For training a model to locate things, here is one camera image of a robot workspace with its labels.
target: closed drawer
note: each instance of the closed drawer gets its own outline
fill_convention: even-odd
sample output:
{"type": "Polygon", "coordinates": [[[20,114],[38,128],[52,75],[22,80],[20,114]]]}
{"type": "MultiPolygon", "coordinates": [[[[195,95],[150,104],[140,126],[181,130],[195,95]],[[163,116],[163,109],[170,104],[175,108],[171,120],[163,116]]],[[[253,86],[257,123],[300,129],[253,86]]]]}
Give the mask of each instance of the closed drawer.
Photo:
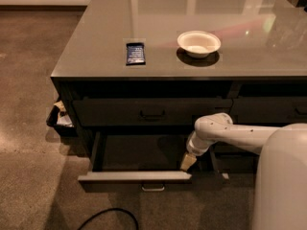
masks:
{"type": "Polygon", "coordinates": [[[228,111],[231,100],[185,99],[84,99],[73,107],[84,127],[182,126],[195,118],[228,111]]]}
{"type": "Polygon", "coordinates": [[[230,115],[238,123],[306,123],[307,98],[239,98],[234,100],[230,115]]]}

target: concrete floor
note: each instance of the concrete floor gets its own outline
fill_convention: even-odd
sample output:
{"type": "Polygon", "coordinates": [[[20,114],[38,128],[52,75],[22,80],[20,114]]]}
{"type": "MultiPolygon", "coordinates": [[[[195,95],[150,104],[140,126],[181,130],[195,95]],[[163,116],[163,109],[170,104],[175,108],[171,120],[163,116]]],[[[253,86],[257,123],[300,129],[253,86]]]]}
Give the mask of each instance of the concrete floor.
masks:
{"type": "MultiPolygon", "coordinates": [[[[163,193],[87,193],[79,184],[89,164],[80,142],[60,139],[46,118],[58,97],[49,77],[80,16],[0,11],[0,229],[77,229],[110,207],[131,211],[144,230],[249,229],[253,174],[230,174],[219,189],[163,193]]],[[[107,213],[84,229],[135,228],[107,213]]]]}

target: black cable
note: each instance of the black cable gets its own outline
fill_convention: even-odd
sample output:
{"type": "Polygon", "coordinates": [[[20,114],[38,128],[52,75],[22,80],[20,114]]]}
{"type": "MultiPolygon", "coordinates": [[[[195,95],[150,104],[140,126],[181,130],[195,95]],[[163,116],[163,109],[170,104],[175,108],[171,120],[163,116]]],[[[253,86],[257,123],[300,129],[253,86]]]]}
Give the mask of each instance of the black cable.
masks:
{"type": "Polygon", "coordinates": [[[137,222],[136,217],[135,217],[135,216],[133,215],[133,213],[131,213],[130,211],[125,210],[125,209],[122,209],[122,208],[109,208],[109,209],[100,211],[100,212],[96,213],[95,215],[91,216],[89,219],[87,219],[87,220],[78,228],[78,230],[81,230],[84,226],[86,226],[91,220],[93,220],[93,219],[96,218],[97,216],[99,216],[99,215],[101,215],[101,214],[104,214],[104,213],[106,213],[106,212],[110,212],[110,211],[119,211],[119,212],[123,212],[123,213],[129,215],[129,216],[133,219],[133,221],[134,221],[135,229],[138,230],[138,222],[137,222]]]}

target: table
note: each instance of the table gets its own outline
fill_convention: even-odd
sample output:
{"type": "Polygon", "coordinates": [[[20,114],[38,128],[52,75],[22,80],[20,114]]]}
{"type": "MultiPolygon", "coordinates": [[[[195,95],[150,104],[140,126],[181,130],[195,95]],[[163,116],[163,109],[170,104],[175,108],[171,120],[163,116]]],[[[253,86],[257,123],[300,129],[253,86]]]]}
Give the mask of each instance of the table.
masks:
{"type": "MultiPolygon", "coordinates": [[[[306,122],[306,33],[306,12],[286,0],[91,0],[51,78],[100,172],[114,133],[188,134],[217,112],[238,124],[306,122]],[[216,35],[221,49],[188,57],[177,37],[194,30],[216,35]],[[145,44],[145,66],[126,65],[129,42],[145,44]]],[[[172,173],[154,176],[190,179],[172,173]]],[[[94,174],[87,179],[156,180],[94,174]]]]}

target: white bowl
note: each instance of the white bowl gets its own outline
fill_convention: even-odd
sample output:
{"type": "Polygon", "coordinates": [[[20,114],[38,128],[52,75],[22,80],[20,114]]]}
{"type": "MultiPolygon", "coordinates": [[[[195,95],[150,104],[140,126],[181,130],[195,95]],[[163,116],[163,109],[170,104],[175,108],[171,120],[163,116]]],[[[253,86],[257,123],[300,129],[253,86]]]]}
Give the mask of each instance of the white bowl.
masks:
{"type": "Polygon", "coordinates": [[[192,58],[205,58],[221,47],[221,41],[215,35],[202,31],[181,34],[177,42],[192,58]]]}

